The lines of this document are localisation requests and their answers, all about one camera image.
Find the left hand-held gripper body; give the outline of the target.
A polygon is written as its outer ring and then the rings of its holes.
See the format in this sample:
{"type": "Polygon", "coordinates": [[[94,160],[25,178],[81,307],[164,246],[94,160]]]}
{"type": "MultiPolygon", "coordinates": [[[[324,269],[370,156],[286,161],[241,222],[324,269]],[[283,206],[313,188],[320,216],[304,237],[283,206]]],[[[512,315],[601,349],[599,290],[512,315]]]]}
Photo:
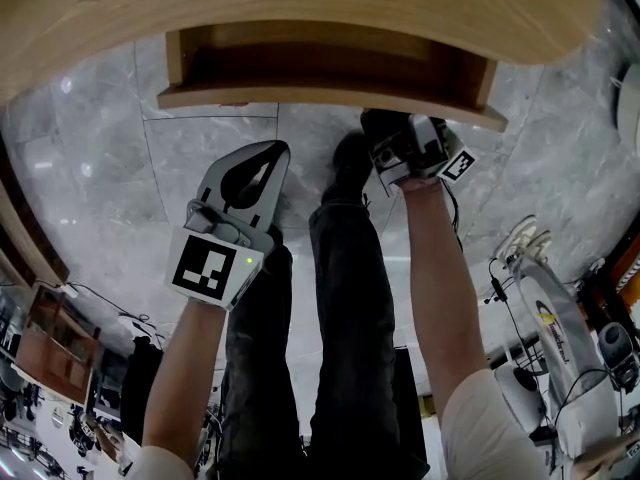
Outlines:
{"type": "Polygon", "coordinates": [[[243,146],[206,171],[186,208],[185,223],[172,230],[165,285],[174,291],[230,311],[275,248],[269,233],[290,162],[286,142],[243,146]],[[222,178],[235,165],[270,148],[273,171],[257,203],[243,206],[222,198],[222,178]]]}

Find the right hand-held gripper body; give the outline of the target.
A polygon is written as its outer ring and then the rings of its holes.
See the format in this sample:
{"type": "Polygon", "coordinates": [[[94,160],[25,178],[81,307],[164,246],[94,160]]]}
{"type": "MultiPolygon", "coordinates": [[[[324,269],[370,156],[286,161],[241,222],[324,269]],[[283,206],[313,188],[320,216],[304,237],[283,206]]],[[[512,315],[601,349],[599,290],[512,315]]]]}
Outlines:
{"type": "Polygon", "coordinates": [[[374,169],[386,192],[412,177],[437,177],[454,184],[478,161],[445,120],[426,115],[410,114],[405,132],[379,142],[368,140],[374,169]]]}

